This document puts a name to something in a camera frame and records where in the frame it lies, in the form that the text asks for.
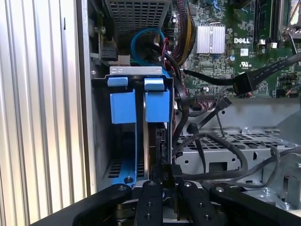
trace mesh grille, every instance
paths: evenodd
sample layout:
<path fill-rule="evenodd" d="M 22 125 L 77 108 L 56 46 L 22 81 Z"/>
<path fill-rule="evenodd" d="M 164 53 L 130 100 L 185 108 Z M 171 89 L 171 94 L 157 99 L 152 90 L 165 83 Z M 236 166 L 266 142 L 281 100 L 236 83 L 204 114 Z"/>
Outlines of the mesh grille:
<path fill-rule="evenodd" d="M 134 34 L 146 27 L 161 27 L 166 17 L 170 0 L 110 1 L 106 0 L 108 10 L 114 18 L 119 39 L 131 40 Z M 154 32 L 143 38 L 153 40 Z"/>

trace heatsink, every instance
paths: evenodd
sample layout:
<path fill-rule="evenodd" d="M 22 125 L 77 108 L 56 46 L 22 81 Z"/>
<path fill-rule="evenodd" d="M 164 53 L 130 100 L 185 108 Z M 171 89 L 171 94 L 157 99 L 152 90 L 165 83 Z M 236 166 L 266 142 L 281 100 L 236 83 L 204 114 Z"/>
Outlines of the heatsink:
<path fill-rule="evenodd" d="M 198 26 L 198 54 L 222 54 L 225 52 L 226 27 L 222 24 L 202 24 Z"/>
<path fill-rule="evenodd" d="M 105 0 L 114 19 L 120 41 L 129 41 L 146 27 L 161 28 L 171 0 Z M 153 41 L 155 32 L 147 32 L 143 39 Z"/>

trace black plastic bracket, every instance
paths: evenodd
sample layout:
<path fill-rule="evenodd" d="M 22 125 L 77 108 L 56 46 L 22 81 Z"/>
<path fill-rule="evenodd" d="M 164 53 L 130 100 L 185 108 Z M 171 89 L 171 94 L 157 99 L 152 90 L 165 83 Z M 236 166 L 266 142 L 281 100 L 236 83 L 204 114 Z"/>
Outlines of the black plastic bracket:
<path fill-rule="evenodd" d="M 162 185 L 154 181 L 146 181 L 142 186 L 135 226 L 161 226 L 163 225 Z"/>

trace motherboard connector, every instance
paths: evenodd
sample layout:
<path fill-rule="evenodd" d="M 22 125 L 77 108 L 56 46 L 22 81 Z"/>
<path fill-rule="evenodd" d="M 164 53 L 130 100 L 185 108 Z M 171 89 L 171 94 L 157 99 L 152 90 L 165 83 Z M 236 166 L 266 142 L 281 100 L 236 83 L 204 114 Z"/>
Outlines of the motherboard connector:
<path fill-rule="evenodd" d="M 237 96 L 256 90 L 256 85 L 250 73 L 244 72 L 234 78 L 233 88 Z"/>

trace connector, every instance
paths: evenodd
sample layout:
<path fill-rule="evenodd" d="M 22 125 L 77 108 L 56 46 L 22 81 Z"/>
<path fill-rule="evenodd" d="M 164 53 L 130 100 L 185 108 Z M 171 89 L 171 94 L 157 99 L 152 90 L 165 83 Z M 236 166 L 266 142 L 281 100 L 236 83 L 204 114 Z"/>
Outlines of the connector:
<path fill-rule="evenodd" d="M 253 78 L 247 72 L 236 76 L 233 80 L 233 88 L 237 96 L 256 90 L 257 84 L 254 83 Z"/>
<path fill-rule="evenodd" d="M 217 108 L 222 111 L 224 110 L 225 108 L 229 107 L 230 105 L 232 104 L 232 102 L 227 98 L 227 97 L 224 97 L 223 99 L 221 99 L 219 101 L 219 103 L 217 104 Z"/>

